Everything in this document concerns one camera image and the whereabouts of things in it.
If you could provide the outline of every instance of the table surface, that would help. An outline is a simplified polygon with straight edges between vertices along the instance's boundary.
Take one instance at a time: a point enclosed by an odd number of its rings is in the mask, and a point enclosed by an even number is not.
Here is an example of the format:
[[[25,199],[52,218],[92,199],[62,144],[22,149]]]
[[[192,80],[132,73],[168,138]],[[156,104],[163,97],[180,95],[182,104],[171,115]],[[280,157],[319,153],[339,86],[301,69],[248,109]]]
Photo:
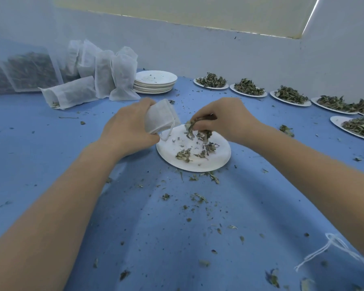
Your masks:
[[[257,100],[230,89],[204,89],[188,78],[151,97],[175,100],[186,122],[200,107],[230,96],[241,98],[262,122],[292,127],[295,139],[364,171],[364,140],[330,122],[339,114],[315,105],[296,107],[271,96]],[[128,104],[106,98],[58,111],[40,93],[0,95],[0,235]],[[95,207],[65,290],[269,290],[274,287],[265,272],[274,268],[281,288],[289,285],[290,290],[299,290],[305,277],[315,281],[311,290],[364,286],[364,266],[338,249],[330,248],[295,272],[303,257],[325,245],[325,233],[337,230],[264,158],[234,143],[231,148],[231,159],[215,172],[218,185],[207,176],[189,181],[192,173],[185,171],[181,179],[155,147],[121,160]],[[165,193],[171,195],[167,201],[161,198]],[[194,193],[208,204],[191,200]],[[93,268],[96,258],[98,268]],[[210,266],[200,266],[199,259]],[[125,269],[131,274],[120,282]]]

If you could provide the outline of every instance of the forearm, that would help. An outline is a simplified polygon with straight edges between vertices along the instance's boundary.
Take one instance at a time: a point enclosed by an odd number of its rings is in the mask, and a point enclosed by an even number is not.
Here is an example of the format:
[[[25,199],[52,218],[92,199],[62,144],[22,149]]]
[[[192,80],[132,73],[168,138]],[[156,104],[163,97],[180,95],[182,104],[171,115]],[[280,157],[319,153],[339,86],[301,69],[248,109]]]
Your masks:
[[[301,191],[364,254],[364,173],[272,127],[255,133],[252,149]]]
[[[97,143],[0,237],[1,290],[63,290],[117,158]]]

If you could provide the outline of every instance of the filled tea bag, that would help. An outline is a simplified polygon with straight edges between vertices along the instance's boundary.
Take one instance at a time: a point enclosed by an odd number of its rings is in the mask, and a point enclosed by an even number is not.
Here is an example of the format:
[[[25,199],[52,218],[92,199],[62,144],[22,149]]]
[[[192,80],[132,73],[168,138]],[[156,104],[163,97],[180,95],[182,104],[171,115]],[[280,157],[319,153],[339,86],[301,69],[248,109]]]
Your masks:
[[[152,105],[144,117],[144,129],[147,133],[155,134],[170,129],[166,137],[161,137],[163,141],[167,141],[173,128],[180,124],[174,107],[167,99]]]
[[[81,47],[81,40],[71,40],[69,42],[68,53],[66,55],[66,71],[69,76],[78,75],[78,55]]]
[[[48,105],[54,109],[63,110],[98,99],[96,97],[94,78],[92,76],[40,90]]]
[[[111,50],[101,51],[96,54],[94,83],[96,96],[100,99],[109,97],[109,94],[115,88],[111,69],[112,57],[114,57],[114,53]]]
[[[112,101],[139,100],[140,96],[133,90],[136,77],[137,54],[129,47],[123,47],[111,61],[112,76],[116,89],[109,99]]]
[[[80,49],[80,57],[78,61],[78,72],[81,78],[88,76],[94,77],[96,65],[96,54],[102,50],[94,45],[89,40],[84,40],[83,46]]]

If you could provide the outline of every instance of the right hand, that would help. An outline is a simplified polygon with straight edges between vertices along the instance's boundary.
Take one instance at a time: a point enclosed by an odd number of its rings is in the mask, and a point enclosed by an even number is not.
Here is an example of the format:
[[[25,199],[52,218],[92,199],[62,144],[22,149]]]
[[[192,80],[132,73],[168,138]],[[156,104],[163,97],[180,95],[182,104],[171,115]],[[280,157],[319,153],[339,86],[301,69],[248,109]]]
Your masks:
[[[193,130],[215,131],[228,141],[247,147],[252,145],[254,131],[263,126],[238,98],[221,98],[211,102],[197,111],[191,120],[210,114],[217,119],[200,120],[194,124]]]

